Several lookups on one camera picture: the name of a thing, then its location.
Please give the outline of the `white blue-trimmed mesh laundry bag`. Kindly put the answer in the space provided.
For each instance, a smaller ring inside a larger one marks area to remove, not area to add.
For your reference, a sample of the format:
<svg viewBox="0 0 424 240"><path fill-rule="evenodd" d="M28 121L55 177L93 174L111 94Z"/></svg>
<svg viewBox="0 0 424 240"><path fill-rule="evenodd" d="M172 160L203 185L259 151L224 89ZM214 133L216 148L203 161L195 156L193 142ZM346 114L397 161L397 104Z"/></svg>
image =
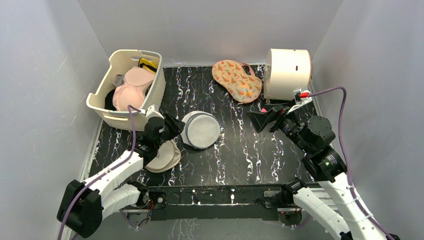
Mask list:
<svg viewBox="0 0 424 240"><path fill-rule="evenodd" d="M191 111L184 116L180 134L182 142L194 149L205 150L217 142L221 126L214 115L205 111Z"/></svg>

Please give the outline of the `pink bra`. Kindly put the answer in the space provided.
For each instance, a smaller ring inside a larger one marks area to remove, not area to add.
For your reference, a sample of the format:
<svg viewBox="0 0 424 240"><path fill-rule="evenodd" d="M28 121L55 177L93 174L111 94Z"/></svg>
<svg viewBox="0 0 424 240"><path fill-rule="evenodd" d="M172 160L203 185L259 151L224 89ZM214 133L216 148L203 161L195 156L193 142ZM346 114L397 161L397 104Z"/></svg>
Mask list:
<svg viewBox="0 0 424 240"><path fill-rule="evenodd" d="M147 88L153 83L156 74L145 68L134 66L123 76L123 85L115 89L112 98L117 111L127 111L128 105L140 109L146 99Z"/></svg>

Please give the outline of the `yellow black bra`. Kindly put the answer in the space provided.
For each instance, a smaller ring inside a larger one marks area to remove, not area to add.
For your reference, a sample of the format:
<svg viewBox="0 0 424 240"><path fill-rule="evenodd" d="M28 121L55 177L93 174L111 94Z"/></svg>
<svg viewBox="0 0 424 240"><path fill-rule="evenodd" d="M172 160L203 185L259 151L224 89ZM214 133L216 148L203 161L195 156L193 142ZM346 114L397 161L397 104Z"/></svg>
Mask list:
<svg viewBox="0 0 424 240"><path fill-rule="evenodd" d="M152 73L156 73L158 71L157 65L154 62L152 62L151 60L144 58L144 57L141 57L138 60L138 67L145 69L145 70L152 72Z"/></svg>

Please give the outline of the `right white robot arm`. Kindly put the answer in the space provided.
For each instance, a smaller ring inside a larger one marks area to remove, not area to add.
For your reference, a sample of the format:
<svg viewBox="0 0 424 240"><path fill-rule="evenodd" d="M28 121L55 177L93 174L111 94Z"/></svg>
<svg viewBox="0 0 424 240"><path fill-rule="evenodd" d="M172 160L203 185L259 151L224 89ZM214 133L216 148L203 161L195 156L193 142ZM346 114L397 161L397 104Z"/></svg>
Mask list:
<svg viewBox="0 0 424 240"><path fill-rule="evenodd" d="M364 212L361 197L348 181L348 168L331 147L336 135L330 121L314 115L306 122L296 120L287 108L276 105L266 112L247 113L257 132L274 123L271 132L281 130L305 156L302 163L325 190L337 210L318 198L299 178L282 185L280 198L288 207L300 207L335 240L398 240L399 236L381 229L370 212Z"/></svg>

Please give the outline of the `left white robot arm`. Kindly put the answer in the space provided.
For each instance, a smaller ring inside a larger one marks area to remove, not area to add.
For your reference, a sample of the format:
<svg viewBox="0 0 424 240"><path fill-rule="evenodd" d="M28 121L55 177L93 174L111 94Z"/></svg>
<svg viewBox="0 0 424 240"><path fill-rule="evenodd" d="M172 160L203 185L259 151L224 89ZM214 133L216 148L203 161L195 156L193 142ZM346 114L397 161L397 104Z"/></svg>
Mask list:
<svg viewBox="0 0 424 240"><path fill-rule="evenodd" d="M164 155L160 148L181 134L185 123L169 113L148 118L144 130L132 130L128 150L97 174L83 180L72 180L65 188L56 218L61 223L58 239L65 227L82 238L88 238L109 215L134 205L144 208L149 194L139 183L120 184L143 169L154 159Z"/></svg>

